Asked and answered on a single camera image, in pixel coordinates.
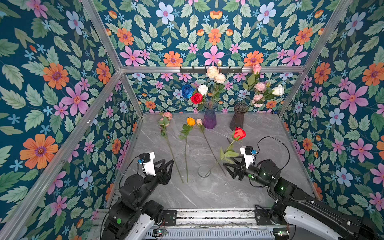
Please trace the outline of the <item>clear glass vase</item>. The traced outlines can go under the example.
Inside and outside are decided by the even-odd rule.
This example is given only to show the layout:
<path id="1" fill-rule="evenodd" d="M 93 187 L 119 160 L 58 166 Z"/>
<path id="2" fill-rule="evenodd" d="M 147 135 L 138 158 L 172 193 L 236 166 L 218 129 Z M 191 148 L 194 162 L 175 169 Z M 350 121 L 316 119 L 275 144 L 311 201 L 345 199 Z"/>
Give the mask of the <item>clear glass vase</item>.
<path id="1" fill-rule="evenodd" d="M 209 191 L 211 189 L 212 176 L 213 175 L 210 166 L 199 166 L 197 176 L 197 186 L 199 191 Z"/>

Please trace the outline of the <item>orange artificial flower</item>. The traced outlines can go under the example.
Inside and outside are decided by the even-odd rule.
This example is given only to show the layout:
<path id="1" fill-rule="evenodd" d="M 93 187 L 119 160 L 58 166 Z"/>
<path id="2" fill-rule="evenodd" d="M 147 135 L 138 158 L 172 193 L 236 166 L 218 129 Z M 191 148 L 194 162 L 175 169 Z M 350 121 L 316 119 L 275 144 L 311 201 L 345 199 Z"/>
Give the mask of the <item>orange artificial flower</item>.
<path id="1" fill-rule="evenodd" d="M 184 147 L 184 160 L 186 165 L 186 176 L 187 176 L 187 182 L 189 182 L 189 168 L 188 168 L 188 160 L 187 160 L 187 145 L 188 145 L 188 136 L 193 129 L 193 127 L 196 124 L 196 120 L 194 118 L 187 118 L 187 123 L 183 124 L 183 129 L 180 131 L 180 140 L 185 141 L 185 147 Z"/>

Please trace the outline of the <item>dark smoky glass vase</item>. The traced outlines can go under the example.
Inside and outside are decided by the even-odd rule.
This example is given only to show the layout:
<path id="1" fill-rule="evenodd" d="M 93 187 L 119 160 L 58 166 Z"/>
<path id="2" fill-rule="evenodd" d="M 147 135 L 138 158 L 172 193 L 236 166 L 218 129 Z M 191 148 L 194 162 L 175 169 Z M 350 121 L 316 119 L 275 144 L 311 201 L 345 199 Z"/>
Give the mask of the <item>dark smoky glass vase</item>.
<path id="1" fill-rule="evenodd" d="M 230 122 L 230 129 L 235 130 L 236 128 L 243 128 L 245 113 L 248 112 L 248 106 L 243 103 L 238 103 L 234 106 L 234 115 Z"/>

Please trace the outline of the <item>pink carnation top flower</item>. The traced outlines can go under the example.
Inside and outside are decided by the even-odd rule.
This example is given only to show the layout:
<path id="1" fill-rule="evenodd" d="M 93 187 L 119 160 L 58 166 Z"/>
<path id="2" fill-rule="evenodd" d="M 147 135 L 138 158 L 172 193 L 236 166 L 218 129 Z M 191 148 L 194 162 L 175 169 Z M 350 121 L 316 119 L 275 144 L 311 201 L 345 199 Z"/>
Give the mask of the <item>pink carnation top flower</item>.
<path id="1" fill-rule="evenodd" d="M 181 178 L 181 181 L 182 183 L 184 183 L 184 180 L 183 180 L 183 177 L 182 177 L 182 174 L 180 172 L 180 169 L 178 167 L 178 164 L 177 164 L 177 161 L 176 161 L 176 158 L 175 158 L 175 155 L 174 155 L 174 152 L 173 152 L 173 149 L 172 149 L 172 145 L 171 145 L 171 142 L 169 140 L 169 136 L 168 136 L 168 126 L 170 125 L 171 123 L 171 119 L 173 118 L 173 115 L 170 113 L 170 112 L 165 112 L 165 113 L 161 113 L 161 116 L 162 118 L 158 121 L 159 125 L 160 125 L 160 128 L 161 128 L 161 136 L 166 140 L 167 142 L 167 145 L 169 147 L 169 150 L 170 150 L 170 153 L 171 153 L 171 156 L 174 160 L 174 164 L 176 166 L 176 169 L 177 169 L 177 172 Z"/>

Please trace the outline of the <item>purple blue glass vase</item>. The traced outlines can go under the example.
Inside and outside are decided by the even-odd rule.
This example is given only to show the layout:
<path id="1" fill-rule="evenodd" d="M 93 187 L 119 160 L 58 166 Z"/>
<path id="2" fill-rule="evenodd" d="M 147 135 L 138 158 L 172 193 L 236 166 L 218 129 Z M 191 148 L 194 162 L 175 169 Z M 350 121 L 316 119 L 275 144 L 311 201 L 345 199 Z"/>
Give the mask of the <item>purple blue glass vase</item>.
<path id="1" fill-rule="evenodd" d="M 216 111 L 218 103 L 213 100 L 206 100 L 204 103 L 205 115 L 203 125 L 206 129 L 214 129 L 217 125 Z"/>

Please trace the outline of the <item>cream peach rose bud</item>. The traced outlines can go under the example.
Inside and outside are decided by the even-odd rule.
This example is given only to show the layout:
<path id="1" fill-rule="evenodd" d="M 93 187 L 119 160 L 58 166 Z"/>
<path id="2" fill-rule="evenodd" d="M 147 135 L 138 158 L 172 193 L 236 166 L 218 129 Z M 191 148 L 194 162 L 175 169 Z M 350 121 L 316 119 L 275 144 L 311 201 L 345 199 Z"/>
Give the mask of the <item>cream peach rose bud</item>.
<path id="1" fill-rule="evenodd" d="M 202 178 L 207 178 L 212 173 L 212 169 L 214 167 L 218 166 L 222 170 L 224 176 L 227 176 L 227 174 L 225 173 L 223 167 L 220 165 L 220 162 L 219 162 L 218 158 L 216 157 L 216 155 L 215 155 L 215 153 L 214 153 L 214 151 L 213 151 L 213 149 L 212 149 L 212 147 L 211 147 L 211 145 L 210 145 L 210 143 L 208 141 L 208 138 L 207 138 L 207 136 L 205 134 L 205 127 L 203 125 L 203 120 L 202 119 L 197 119 L 196 120 L 196 124 L 197 124 L 197 127 L 199 128 L 200 132 L 203 134 L 203 137 L 206 140 L 207 146 L 209 147 L 209 149 L 211 151 L 211 154 L 212 154 L 212 156 L 215 159 L 214 165 L 212 165 L 211 167 L 208 167 L 208 169 L 206 167 L 203 167 L 203 173 L 199 174 L 199 175 Z"/>

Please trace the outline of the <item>light pink peony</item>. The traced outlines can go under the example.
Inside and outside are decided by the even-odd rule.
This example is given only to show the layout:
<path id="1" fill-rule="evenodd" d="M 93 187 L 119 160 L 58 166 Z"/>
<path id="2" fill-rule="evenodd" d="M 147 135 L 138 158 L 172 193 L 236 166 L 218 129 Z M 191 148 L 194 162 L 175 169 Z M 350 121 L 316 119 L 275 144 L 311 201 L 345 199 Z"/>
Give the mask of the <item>light pink peony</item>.
<path id="1" fill-rule="evenodd" d="M 264 102 L 266 101 L 267 95 L 271 91 L 271 83 L 269 82 L 258 82 L 252 86 L 249 86 L 248 91 L 251 93 L 254 92 L 254 96 L 250 100 L 247 107 L 255 107 L 259 108 L 262 107 Z"/>

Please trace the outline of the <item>red artificial rose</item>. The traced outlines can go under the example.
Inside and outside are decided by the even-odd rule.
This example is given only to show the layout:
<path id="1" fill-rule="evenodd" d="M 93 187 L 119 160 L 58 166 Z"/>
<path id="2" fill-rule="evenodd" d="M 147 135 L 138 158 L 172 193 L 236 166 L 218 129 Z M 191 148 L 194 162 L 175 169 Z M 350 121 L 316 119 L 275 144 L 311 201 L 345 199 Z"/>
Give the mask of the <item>red artificial rose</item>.
<path id="1" fill-rule="evenodd" d="M 199 105 L 203 102 L 203 95 L 200 93 L 195 93 L 193 96 L 191 96 L 191 101 L 194 105 Z"/>

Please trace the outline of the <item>blue artificial rose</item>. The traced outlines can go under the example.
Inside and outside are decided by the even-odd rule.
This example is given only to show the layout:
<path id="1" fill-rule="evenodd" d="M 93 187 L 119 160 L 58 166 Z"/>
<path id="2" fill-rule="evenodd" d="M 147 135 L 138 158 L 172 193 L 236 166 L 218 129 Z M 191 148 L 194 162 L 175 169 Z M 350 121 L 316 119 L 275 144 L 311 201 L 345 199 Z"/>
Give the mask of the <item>blue artificial rose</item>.
<path id="1" fill-rule="evenodd" d="M 191 85 L 187 84 L 182 86 L 182 96 L 185 99 L 191 98 L 194 95 L 194 92 L 195 92 L 195 88 L 192 87 Z"/>

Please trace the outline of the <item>cream pink peony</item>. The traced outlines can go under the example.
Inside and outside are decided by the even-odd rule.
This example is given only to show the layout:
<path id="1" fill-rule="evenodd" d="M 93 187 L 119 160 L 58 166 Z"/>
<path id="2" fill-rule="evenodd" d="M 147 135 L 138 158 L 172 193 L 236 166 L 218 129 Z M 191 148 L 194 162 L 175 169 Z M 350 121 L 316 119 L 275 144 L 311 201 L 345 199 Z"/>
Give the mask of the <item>cream pink peony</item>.
<path id="1" fill-rule="evenodd" d="M 208 71 L 206 76 L 210 79 L 213 79 L 213 91 L 211 100 L 218 102 L 220 98 L 220 94 L 223 92 L 225 88 L 225 83 L 227 82 L 227 78 L 224 74 L 214 71 Z"/>

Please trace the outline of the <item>small pink rose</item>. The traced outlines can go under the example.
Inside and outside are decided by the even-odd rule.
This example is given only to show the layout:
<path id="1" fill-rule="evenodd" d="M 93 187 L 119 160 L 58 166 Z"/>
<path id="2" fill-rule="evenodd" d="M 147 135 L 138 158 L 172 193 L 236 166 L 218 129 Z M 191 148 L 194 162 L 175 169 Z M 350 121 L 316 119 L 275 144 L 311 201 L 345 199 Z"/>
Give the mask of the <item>small pink rose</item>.
<path id="1" fill-rule="evenodd" d="M 261 65 L 253 65 L 252 66 L 252 73 L 250 76 L 247 77 L 247 80 L 243 83 L 243 88 L 246 90 L 246 99 L 252 100 L 253 97 L 251 94 L 259 94 L 260 90 L 257 89 L 257 84 L 260 83 L 260 75 L 261 75 Z"/>

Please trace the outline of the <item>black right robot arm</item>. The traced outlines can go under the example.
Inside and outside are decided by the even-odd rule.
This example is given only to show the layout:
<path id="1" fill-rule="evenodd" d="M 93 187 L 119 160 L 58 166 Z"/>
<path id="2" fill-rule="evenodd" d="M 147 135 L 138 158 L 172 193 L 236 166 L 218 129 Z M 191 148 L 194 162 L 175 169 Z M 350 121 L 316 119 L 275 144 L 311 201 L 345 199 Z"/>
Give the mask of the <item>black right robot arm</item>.
<path id="1" fill-rule="evenodd" d="M 295 184 L 280 176 L 281 169 L 268 159 L 256 166 L 233 158 L 223 167 L 233 179 L 247 177 L 268 189 L 274 199 L 270 218 L 275 223 L 285 221 L 326 240 L 380 240 L 378 228 L 369 218 L 353 217 L 310 196 Z"/>

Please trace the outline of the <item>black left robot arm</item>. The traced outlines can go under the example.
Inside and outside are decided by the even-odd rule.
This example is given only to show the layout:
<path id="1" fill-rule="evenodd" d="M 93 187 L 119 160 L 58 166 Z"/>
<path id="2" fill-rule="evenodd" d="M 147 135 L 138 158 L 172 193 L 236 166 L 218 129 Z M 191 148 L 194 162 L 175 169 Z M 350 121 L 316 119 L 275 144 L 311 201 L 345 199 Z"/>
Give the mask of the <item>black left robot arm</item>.
<path id="1" fill-rule="evenodd" d="M 164 207 L 149 197 L 158 185 L 169 183 L 173 165 L 173 160 L 163 159 L 154 163 L 155 176 L 135 174 L 126 179 L 105 220 L 102 240 L 142 240 L 153 226 L 162 223 Z"/>

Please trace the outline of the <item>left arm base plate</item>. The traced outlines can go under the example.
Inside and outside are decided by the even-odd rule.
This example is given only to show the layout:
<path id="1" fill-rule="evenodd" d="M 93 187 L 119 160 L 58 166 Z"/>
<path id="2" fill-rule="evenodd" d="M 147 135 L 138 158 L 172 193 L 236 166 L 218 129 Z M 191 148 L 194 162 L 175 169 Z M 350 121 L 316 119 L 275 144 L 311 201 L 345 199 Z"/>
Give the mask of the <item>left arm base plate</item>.
<path id="1" fill-rule="evenodd" d="M 177 210 L 163 210 L 159 214 L 155 215 L 155 224 L 154 227 L 159 227 L 159 226 L 171 226 L 174 227 L 176 226 L 177 222 Z"/>

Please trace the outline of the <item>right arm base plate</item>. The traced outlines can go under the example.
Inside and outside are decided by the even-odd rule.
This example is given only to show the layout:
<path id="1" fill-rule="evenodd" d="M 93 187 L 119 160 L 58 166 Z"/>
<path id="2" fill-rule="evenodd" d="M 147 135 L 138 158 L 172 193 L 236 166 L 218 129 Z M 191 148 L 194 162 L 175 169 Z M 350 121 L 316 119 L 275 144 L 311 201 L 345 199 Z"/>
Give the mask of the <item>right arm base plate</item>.
<path id="1" fill-rule="evenodd" d="M 279 212 L 276 211 L 275 208 L 271 208 L 269 210 L 255 205 L 255 219 L 258 225 L 280 225 L 283 220 L 282 216 Z"/>

